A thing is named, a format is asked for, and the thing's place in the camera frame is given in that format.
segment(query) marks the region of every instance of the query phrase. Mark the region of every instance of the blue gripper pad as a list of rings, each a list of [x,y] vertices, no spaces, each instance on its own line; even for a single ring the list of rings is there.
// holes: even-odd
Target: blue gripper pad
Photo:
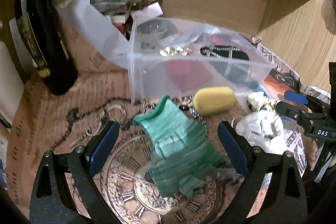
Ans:
[[[100,134],[104,134],[104,136],[90,156],[89,174],[92,177],[100,173],[104,167],[104,164],[118,139],[119,124],[117,122],[112,123],[112,125],[107,128],[106,132],[101,132]]]
[[[297,103],[299,105],[306,105],[308,104],[308,100],[305,96],[291,92],[291,91],[286,91],[284,94],[284,97],[286,100],[289,100],[293,103]]]
[[[222,143],[222,146],[224,147],[228,157],[230,158],[236,172],[238,174],[243,175],[244,177],[247,177],[248,174],[250,173],[248,169],[248,159],[244,151],[241,149],[241,147],[235,140],[235,137],[237,136],[241,137],[241,136],[239,136],[236,132],[234,132],[234,134],[236,135],[234,137],[223,122],[221,122],[218,125],[217,133],[218,138]]]

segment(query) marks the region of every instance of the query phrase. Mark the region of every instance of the wooden wall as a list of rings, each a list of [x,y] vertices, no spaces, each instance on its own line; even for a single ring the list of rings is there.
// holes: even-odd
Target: wooden wall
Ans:
[[[269,0],[259,35],[302,83],[330,92],[328,63],[336,61],[336,14],[330,0]]]

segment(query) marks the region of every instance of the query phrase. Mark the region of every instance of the red object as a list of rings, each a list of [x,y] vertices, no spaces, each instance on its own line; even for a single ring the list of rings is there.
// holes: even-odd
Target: red object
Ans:
[[[199,89],[213,79],[212,74],[199,61],[167,61],[166,70],[181,92]]]
[[[123,36],[126,36],[126,29],[125,29],[125,25],[122,23],[113,23],[114,26],[117,27],[117,29],[123,34]]]

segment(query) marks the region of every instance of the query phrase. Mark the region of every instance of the brown paper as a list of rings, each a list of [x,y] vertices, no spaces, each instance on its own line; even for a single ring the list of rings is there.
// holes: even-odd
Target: brown paper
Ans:
[[[191,200],[181,195],[161,198],[156,187],[144,179],[149,168],[151,144],[139,128],[131,125],[138,113],[146,113],[153,104],[130,102],[125,70],[96,52],[66,22],[62,37],[80,72],[75,85],[62,96],[52,95],[36,73],[26,83],[13,121],[7,149],[7,186],[11,199],[29,217],[30,197],[40,160],[46,150],[55,154],[71,152],[86,145],[87,133],[98,133],[106,119],[120,124],[119,138],[102,172],[93,179],[102,196],[122,223],[200,223],[220,216],[239,189],[228,179],[208,178],[203,191]],[[222,120],[245,115],[240,105],[207,119],[209,140],[224,155],[217,137]],[[80,201],[71,174],[69,189],[78,211],[88,216]],[[255,204],[257,212],[261,204]]]

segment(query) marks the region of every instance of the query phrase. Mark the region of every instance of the yellow sponge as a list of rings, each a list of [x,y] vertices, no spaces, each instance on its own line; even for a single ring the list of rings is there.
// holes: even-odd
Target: yellow sponge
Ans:
[[[231,109],[236,101],[232,89],[219,86],[200,89],[193,98],[193,105],[199,115],[208,116]]]

